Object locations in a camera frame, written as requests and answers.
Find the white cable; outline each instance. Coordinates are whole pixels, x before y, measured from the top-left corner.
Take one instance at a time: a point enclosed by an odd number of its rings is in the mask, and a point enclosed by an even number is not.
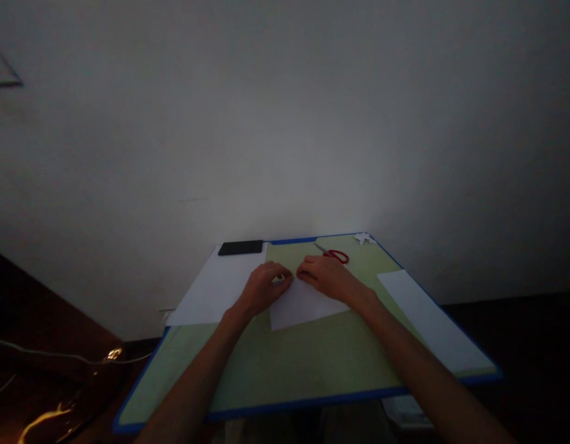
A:
[[[6,388],[6,387],[9,385],[10,382],[12,382],[12,381],[14,380],[14,378],[15,378],[15,375],[13,375],[13,376],[9,379],[9,381],[7,381],[7,382],[3,385],[3,387],[0,388],[0,393],[1,393],[1,391],[2,391],[4,388]]]
[[[56,352],[51,352],[51,351],[40,351],[40,350],[28,350],[27,348],[23,348],[20,347],[19,345],[16,345],[14,343],[8,342],[8,341],[4,341],[0,339],[0,344],[1,345],[5,345],[6,347],[11,347],[14,348],[16,350],[19,350],[20,352],[24,352],[24,353],[32,353],[34,355],[43,355],[43,356],[55,356],[58,358],[73,358],[73,359],[77,359],[80,360],[82,362],[85,362],[86,364],[90,364],[90,365],[105,365],[105,364],[131,364],[137,361],[141,361],[145,358],[150,357],[153,353],[150,353],[148,355],[142,356],[140,358],[137,359],[133,359],[130,361],[116,361],[116,360],[104,360],[104,361],[100,361],[100,362],[95,362],[95,361],[88,361],[86,358],[84,358],[83,356],[78,356],[78,355],[68,355],[66,353],[56,353]]]

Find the left hand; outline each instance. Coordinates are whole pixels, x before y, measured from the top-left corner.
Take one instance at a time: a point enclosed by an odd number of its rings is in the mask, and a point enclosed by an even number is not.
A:
[[[274,278],[283,279],[273,283]],[[255,269],[233,308],[250,321],[254,316],[269,308],[287,291],[293,282],[293,274],[279,263],[266,262]]]

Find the hand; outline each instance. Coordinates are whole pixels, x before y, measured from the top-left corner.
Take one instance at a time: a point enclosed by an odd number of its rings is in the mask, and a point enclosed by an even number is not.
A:
[[[297,269],[297,277],[320,293],[358,311],[375,292],[353,276],[339,260],[324,256],[306,256]]]
[[[274,278],[283,280],[273,283]],[[279,299],[292,282],[293,274],[287,268],[273,261],[266,262],[250,274],[244,291],[233,308],[250,321]]]

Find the small paper star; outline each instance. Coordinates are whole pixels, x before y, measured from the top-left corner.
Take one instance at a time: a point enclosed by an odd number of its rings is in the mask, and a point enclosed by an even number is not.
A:
[[[375,244],[376,241],[373,240],[369,233],[359,233],[354,235],[354,238],[359,241],[361,245],[363,245],[363,241],[369,241],[370,244]]]

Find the wall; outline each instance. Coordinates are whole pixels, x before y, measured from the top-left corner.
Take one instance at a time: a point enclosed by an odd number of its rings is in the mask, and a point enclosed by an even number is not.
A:
[[[0,252],[125,340],[256,237],[570,289],[570,2],[424,3],[0,1]]]

